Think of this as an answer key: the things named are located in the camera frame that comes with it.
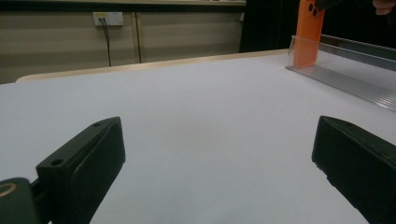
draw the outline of electrical outlet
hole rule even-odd
[[[109,25],[123,25],[122,12],[107,12]]]
[[[105,19],[106,24],[108,25],[108,13],[107,12],[93,12],[93,21],[95,23],[95,26],[102,26],[102,23],[99,21],[99,19]]]

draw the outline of orange object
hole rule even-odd
[[[294,46],[295,67],[310,66],[317,61],[324,11],[315,7],[315,0],[300,1]]]

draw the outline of power cord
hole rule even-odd
[[[105,31],[105,38],[107,42],[107,58],[108,58],[108,66],[111,67],[111,59],[110,59],[110,38],[108,37],[108,30],[106,19],[99,18],[99,21],[102,23],[103,30]]]

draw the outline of transparent acrylic barrier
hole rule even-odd
[[[312,57],[313,64],[304,62]],[[286,68],[396,112],[396,49],[327,35],[320,43],[293,36]]]

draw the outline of white tabletop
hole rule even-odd
[[[127,161],[92,223],[367,223],[311,161],[318,118],[396,144],[396,114],[286,54],[0,86],[0,179],[120,116]]]

